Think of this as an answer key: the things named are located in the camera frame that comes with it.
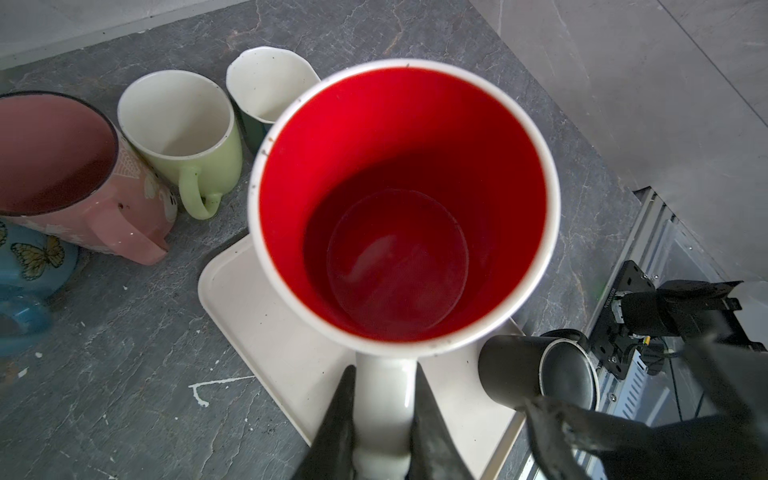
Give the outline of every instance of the butterfly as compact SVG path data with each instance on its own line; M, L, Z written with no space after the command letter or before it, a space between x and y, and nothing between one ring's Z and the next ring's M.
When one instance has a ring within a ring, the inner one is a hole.
M56 237L48 237L44 250L26 243L13 243L11 251L24 268L22 271L24 280L40 278L47 263L50 263L54 268L59 268L64 264L64 247L61 246L61 242Z

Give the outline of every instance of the butterfly pattern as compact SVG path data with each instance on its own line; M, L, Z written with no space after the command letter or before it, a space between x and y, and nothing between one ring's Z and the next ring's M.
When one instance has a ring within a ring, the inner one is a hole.
M138 179L141 176L141 166L138 155L134 152L128 142L120 137L120 148L118 150L118 162L114 166L114 174L121 177Z
M11 251L22 265L22 278L24 280L32 281L40 278L47 265L59 268L64 264L64 247L56 237L48 237L45 248L35 247L28 243L13 243Z
M153 173L147 174L144 177L144 198L154 198L159 190L160 185L157 183L155 175Z
M65 227L63 225L51 225L49 223L43 226L29 219L25 219L19 224L22 227L27 227L32 230L37 230L38 232L45 233L47 235L65 235L69 230L71 230L71 228Z
M178 205L176 204L176 197L174 193L163 188L160 190L160 199L163 201L163 209L165 210L165 220L173 222L176 220L176 214L178 212Z

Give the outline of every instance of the gray tile wall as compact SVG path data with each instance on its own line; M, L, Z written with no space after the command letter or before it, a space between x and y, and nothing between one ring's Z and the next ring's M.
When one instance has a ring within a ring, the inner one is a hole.
M662 2L472 0L627 186L768 278L768 2Z
M768 121L768 2L661 2L757 114Z

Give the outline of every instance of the mug handle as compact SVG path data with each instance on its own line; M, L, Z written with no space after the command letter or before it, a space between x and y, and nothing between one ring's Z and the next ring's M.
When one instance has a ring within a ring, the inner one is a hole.
M181 203L187 212L198 220L207 220L216 214L221 204L221 194L208 194L205 203L200 195L200 185L197 178L200 176L200 167L182 167L179 172L179 195Z
M405 478L411 466L416 359L357 353L356 365L355 471L372 480Z
M589 352L589 339L580 330L576 329L558 329L551 332L542 333L541 336L554 337L558 339L568 339L576 342L585 352Z
M115 200L91 208L85 223L117 255L142 265L154 265L168 253L165 242L157 245L126 220Z
M51 315L36 296L0 286L0 313L16 323L19 334L0 336L0 356L13 356L45 338Z

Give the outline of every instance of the light green mug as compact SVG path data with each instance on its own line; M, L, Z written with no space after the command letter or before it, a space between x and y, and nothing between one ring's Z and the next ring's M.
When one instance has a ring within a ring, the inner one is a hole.
M237 185L243 148L234 109L213 81L191 71L145 75L123 92L118 123L125 137L169 181L198 220L216 214Z

